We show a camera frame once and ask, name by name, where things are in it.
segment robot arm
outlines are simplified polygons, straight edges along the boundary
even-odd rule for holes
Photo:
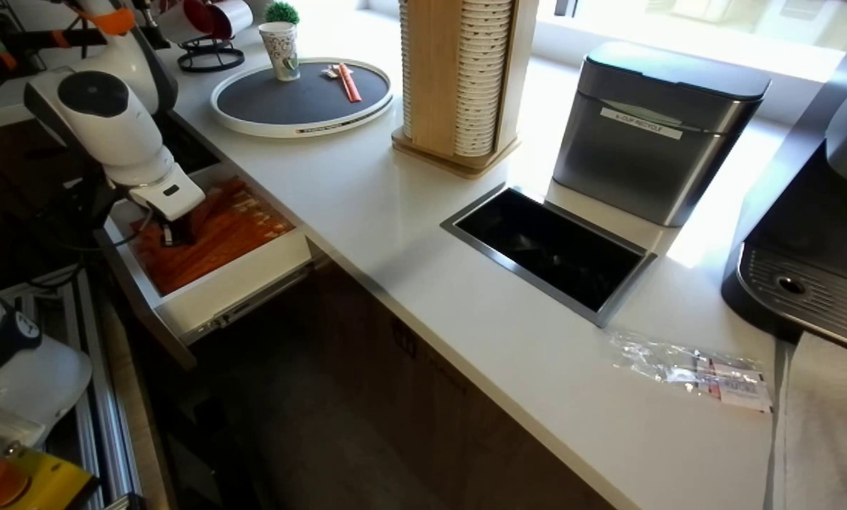
[[[135,17],[116,14],[110,0],[79,0],[79,9],[106,34],[102,54],[34,77],[27,106],[61,139],[79,140],[115,187],[177,220],[204,197],[152,115],[170,109],[177,84],[135,27]]]

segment kitchen counter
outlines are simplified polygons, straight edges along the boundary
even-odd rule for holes
[[[460,173],[399,149],[397,23],[358,14],[302,27],[304,55],[351,55],[387,67],[397,104],[371,123],[321,139],[255,139],[228,129],[214,87],[229,72],[181,72],[178,115],[266,191],[336,262],[618,507],[765,507],[773,417],[728,408],[615,363],[609,340],[683,343],[751,357],[773,377],[778,343],[721,296],[744,196],[789,128],[753,122],[718,182],[677,228],[615,211],[551,173],[576,94],[576,70],[534,61],[523,143],[484,173]],[[239,70],[269,64],[255,34]],[[598,220],[660,257],[608,327],[596,327],[528,281],[499,268],[440,224],[511,184]]]

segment black coffee machine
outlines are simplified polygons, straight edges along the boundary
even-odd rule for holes
[[[797,174],[734,248],[724,293],[782,340],[816,330],[847,346],[847,55],[773,165]]]

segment floor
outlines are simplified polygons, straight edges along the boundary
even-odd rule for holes
[[[198,340],[193,374],[146,357],[181,507],[446,507],[316,360],[313,305],[296,285]]]

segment round tray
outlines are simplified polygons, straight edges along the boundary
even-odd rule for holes
[[[364,102],[350,102],[340,80],[327,67],[347,61]],[[391,80],[387,70],[358,58],[302,58],[299,82],[279,82],[272,67],[235,72],[214,89],[221,123],[246,135],[299,139],[351,129],[387,112]]]

